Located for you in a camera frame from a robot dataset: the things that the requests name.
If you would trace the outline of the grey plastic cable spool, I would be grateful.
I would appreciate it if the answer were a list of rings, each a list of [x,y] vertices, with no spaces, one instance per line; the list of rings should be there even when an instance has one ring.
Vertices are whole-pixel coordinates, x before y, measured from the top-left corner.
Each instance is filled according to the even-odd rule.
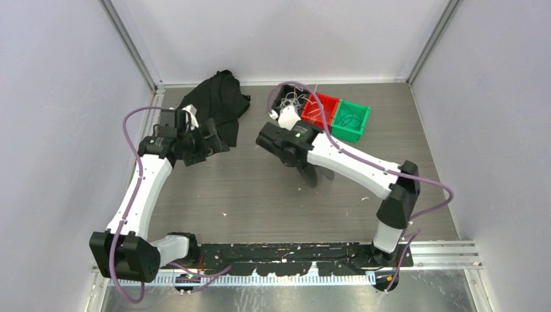
[[[313,164],[301,164],[297,167],[297,171],[302,176],[305,183],[311,188],[317,187],[320,178],[324,177],[329,181],[335,178],[334,171]]]

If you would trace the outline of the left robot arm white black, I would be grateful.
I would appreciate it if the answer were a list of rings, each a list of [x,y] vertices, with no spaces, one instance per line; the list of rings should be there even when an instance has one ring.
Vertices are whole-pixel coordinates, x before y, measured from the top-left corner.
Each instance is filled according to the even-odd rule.
[[[192,129],[178,122],[158,126],[154,135],[138,145],[138,162],[126,195],[115,217],[103,232],[89,240],[91,252],[105,278],[152,282],[160,268],[175,261],[194,268],[200,248],[194,234],[169,232],[149,241],[148,229],[160,191],[177,161],[185,166],[202,163],[229,147],[218,134],[213,119]]]

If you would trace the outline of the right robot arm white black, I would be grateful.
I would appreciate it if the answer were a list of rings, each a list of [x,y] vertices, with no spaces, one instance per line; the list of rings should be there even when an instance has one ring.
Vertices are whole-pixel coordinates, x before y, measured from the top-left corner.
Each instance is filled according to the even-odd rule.
[[[317,171],[324,168],[347,177],[380,198],[370,262],[387,267],[396,259],[398,242],[420,195],[415,163],[382,161],[337,142],[321,128],[304,121],[298,121],[291,129],[268,122],[260,130],[256,143],[285,166],[296,168],[310,187],[317,186]]]

